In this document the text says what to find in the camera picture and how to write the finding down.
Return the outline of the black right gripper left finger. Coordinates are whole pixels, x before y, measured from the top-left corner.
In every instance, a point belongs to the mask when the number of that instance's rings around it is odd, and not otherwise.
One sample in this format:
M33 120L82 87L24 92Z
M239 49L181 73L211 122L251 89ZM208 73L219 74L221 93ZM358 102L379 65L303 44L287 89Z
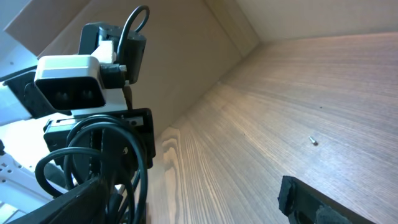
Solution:
M95 177L14 220L13 224L104 223L108 199L109 188L106 181Z

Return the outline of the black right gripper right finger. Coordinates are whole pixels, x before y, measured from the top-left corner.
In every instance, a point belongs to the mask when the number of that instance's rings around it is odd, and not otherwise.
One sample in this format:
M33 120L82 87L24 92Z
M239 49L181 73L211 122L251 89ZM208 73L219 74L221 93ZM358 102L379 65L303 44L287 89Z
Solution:
M292 176L282 177L278 202L279 210L294 224L372 222Z

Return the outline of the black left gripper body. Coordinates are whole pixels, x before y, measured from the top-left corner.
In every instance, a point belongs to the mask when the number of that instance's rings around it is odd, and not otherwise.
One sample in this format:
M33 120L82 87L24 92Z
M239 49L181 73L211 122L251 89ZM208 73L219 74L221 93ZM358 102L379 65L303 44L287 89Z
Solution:
M139 141L146 159L148 169L153 167L155 157L154 122L152 111L149 108L139 108L127 111L113 111L105 113L106 116L120 121L128 128ZM82 115L76 118L50 119L44 126L44 140L50 152L68 146L67 136L69 132L90 115ZM129 174L138 170L138 161L129 141L114 131L100 129L90 131L76 142L77 146L90 147L102 151L104 149L116 149L123 152L121 165Z

